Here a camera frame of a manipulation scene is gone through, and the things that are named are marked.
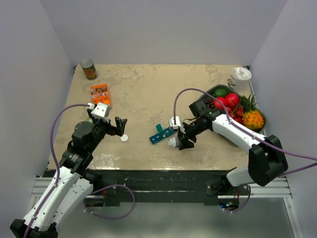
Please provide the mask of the tin food can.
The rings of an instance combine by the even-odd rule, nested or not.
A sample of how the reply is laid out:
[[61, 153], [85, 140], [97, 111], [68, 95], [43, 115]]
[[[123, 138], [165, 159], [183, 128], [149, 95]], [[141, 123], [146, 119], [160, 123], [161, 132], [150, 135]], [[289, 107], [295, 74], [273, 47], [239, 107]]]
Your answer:
[[94, 80], [98, 77], [94, 62], [91, 59], [84, 59], [80, 63], [83, 72], [88, 80]]

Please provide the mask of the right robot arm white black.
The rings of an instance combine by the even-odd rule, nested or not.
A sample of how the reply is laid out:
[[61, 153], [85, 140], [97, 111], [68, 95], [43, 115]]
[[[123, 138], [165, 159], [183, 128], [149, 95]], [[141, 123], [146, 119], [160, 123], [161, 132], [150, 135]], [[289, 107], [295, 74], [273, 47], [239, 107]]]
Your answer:
[[194, 148], [197, 135], [206, 130], [229, 139], [248, 155], [248, 165], [229, 170], [220, 179], [220, 188], [227, 195], [233, 194], [240, 185], [256, 183], [266, 186], [288, 170], [286, 157], [280, 140], [271, 135], [266, 137], [238, 124], [225, 111], [208, 108], [198, 100], [190, 105], [195, 120], [186, 124], [174, 115], [170, 127], [178, 131], [175, 147], [179, 150]]

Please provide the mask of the green lime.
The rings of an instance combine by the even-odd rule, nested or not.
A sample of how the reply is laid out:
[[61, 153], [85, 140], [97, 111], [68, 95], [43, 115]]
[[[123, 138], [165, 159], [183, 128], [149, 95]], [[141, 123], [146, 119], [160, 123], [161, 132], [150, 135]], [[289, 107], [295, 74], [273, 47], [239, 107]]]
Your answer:
[[228, 94], [228, 91], [225, 88], [216, 88], [213, 92], [212, 95], [217, 98], [217, 97], [225, 97]]

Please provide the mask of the white bottle cap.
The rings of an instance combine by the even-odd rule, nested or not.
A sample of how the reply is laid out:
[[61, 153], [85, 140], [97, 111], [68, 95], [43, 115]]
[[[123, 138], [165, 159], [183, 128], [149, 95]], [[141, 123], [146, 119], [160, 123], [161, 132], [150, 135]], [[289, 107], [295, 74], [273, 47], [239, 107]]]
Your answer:
[[122, 142], [126, 142], [128, 140], [128, 136], [126, 134], [124, 134], [124, 135], [121, 136], [120, 140]]

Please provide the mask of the aluminium rail frame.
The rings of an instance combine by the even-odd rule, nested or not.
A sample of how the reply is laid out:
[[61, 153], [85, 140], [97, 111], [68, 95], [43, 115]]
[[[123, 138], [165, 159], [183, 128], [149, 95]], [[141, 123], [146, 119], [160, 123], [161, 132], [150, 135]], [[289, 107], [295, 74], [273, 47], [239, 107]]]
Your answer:
[[[56, 173], [56, 171], [46, 171], [44, 173], [45, 183], [43, 185], [40, 185], [39, 183], [36, 184], [35, 194], [37, 195], [38, 200], [43, 195], [44, 191], [46, 190], [46, 188], [48, 187], [48, 185], [52, 181], [52, 178], [53, 178], [55, 173]], [[291, 191], [290, 191], [289, 184], [288, 184], [286, 178], [275, 178], [270, 183], [268, 183], [266, 186], [259, 186], [256, 183], [245, 184], [245, 185], [247, 186], [247, 188], [249, 190], [248, 195], [243, 197], [246, 199], [250, 199], [252, 197], [255, 197], [255, 198], [290, 198], [291, 197]], [[79, 204], [84, 204], [85, 212], [92, 213], [92, 208], [88, 207], [85, 204], [84, 200], [81, 201]], [[237, 211], [241, 210], [245, 206], [245, 203], [241, 202], [241, 198], [240, 198], [237, 205], [234, 205], [233, 202], [229, 202], [229, 203], [225, 202], [223, 204], [222, 203], [218, 204], [217, 206], [220, 209], [224, 210], [225, 212], [233, 213], [233, 212], [237, 212]]]

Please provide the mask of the grey fruit tray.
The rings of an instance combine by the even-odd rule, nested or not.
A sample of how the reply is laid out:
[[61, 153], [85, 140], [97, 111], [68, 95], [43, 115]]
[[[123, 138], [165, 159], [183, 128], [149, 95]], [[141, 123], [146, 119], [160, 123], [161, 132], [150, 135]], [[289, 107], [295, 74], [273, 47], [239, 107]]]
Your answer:
[[[249, 95], [251, 95], [251, 93], [250, 92], [248, 92], [248, 93], [238, 93], [238, 92], [236, 92], [236, 91], [234, 91], [234, 90], [232, 90], [231, 88], [229, 88], [227, 85], [223, 85], [223, 84], [218, 84], [218, 85], [216, 85], [216, 86], [214, 86], [214, 87], [212, 87], [211, 89], [209, 89], [208, 90], [208, 93], [209, 94], [211, 94], [211, 96], [213, 96], [212, 95], [212, 92], [216, 89], [216, 88], [225, 88], [227, 91], [228, 91], [228, 94], [229, 93], [235, 93], [235, 94], [237, 94], [238, 95], [238, 97], [239, 97], [239, 99], [240, 99], [240, 102], [239, 102], [239, 104], [241, 103], [241, 97], [242, 96], [246, 96], [246, 97], [248, 97]], [[250, 130], [250, 131], [252, 131], [252, 132], [254, 132], [254, 133], [257, 133], [257, 134], [262, 134], [263, 133], [263, 131], [264, 131], [264, 128], [265, 128], [265, 126], [266, 126], [266, 124], [267, 124], [267, 119], [266, 119], [266, 117], [265, 117], [265, 115], [260, 111], [260, 113], [263, 115], [263, 117], [264, 117], [264, 119], [265, 119], [265, 123], [264, 123], [264, 126], [263, 126], [263, 128], [262, 129], [260, 129], [260, 130], [250, 130], [250, 129], [248, 129], [247, 127], [245, 127], [243, 124], [240, 124], [240, 123], [238, 123], [238, 122], [236, 122], [236, 123], [238, 123], [239, 124], [239, 126], [240, 127], [245, 127], [246, 129], [248, 129], [248, 130]]]

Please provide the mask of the dark grape bunch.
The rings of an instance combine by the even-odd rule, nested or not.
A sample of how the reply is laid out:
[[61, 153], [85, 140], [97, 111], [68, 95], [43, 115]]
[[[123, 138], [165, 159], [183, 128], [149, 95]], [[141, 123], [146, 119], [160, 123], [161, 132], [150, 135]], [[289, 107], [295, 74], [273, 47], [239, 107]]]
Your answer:
[[211, 110], [215, 108], [213, 100], [211, 99], [206, 99], [204, 100], [204, 103], [206, 104], [206, 106], [208, 106]]

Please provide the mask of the small pineapple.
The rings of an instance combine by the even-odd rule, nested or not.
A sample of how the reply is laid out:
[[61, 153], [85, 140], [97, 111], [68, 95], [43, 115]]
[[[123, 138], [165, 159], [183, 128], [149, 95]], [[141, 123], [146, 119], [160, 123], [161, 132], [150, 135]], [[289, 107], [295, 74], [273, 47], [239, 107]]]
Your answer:
[[250, 130], [260, 130], [263, 128], [265, 119], [257, 109], [257, 102], [254, 96], [241, 97], [241, 106], [243, 110], [242, 120], [243, 125]]

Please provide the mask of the teal weekly pill organizer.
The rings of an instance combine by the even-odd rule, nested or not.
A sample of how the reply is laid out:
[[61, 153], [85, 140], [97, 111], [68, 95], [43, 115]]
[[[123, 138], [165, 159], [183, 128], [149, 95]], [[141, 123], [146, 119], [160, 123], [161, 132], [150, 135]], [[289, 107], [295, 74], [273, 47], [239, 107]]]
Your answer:
[[157, 124], [156, 129], [157, 133], [149, 137], [149, 140], [152, 144], [157, 144], [175, 133], [175, 131], [169, 127], [163, 128], [161, 124]]

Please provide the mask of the green tape roll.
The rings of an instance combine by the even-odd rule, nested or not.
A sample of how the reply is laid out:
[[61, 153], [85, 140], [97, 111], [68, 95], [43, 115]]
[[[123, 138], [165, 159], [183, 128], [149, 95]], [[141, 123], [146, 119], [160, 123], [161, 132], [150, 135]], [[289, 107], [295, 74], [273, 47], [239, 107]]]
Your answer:
[[85, 121], [88, 121], [89, 123], [93, 123], [93, 121], [90, 117], [86, 117]]

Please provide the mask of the white paper cup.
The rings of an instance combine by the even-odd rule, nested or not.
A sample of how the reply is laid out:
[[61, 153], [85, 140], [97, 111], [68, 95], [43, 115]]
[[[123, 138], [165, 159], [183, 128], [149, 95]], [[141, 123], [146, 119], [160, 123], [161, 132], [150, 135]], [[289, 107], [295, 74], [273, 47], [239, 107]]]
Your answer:
[[227, 86], [232, 90], [241, 93], [245, 91], [251, 81], [252, 73], [244, 67], [235, 67], [227, 80]]

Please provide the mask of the orange snack box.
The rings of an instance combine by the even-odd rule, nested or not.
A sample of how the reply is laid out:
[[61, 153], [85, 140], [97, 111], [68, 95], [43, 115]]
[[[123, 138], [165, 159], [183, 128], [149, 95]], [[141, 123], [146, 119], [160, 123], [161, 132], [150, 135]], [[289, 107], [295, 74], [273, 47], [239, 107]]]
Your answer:
[[109, 95], [108, 85], [100, 84], [91, 87], [91, 99], [92, 103], [98, 104], [103, 103], [107, 105], [111, 105], [111, 99]]

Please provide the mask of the red apple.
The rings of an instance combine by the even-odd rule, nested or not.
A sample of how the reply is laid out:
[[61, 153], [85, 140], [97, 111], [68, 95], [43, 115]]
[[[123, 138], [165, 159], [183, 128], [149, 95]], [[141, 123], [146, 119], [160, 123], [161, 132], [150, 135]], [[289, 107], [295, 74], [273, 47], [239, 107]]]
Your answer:
[[237, 94], [229, 93], [225, 96], [225, 100], [227, 102], [228, 107], [235, 107], [239, 104], [240, 99]]
[[213, 100], [213, 105], [216, 107], [216, 108], [219, 108], [220, 110], [225, 110], [225, 108], [227, 107], [227, 101], [224, 97], [216, 97], [214, 100]]

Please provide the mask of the white vitamin pill bottle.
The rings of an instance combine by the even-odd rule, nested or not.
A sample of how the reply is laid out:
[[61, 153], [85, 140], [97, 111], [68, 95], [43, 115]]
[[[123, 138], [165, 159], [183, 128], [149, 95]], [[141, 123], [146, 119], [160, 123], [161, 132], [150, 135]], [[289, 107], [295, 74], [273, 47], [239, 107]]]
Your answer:
[[181, 146], [181, 142], [177, 137], [173, 137], [169, 139], [168, 145], [173, 148], [179, 148]]

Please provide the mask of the strawberry pile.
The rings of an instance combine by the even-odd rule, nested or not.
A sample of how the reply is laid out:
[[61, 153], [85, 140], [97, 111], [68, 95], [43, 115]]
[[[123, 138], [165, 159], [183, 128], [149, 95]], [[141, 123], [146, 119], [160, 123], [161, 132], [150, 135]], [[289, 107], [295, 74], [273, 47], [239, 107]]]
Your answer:
[[237, 105], [229, 105], [226, 107], [230, 117], [234, 119], [236, 122], [242, 124], [243, 123], [243, 108], [240, 104]]

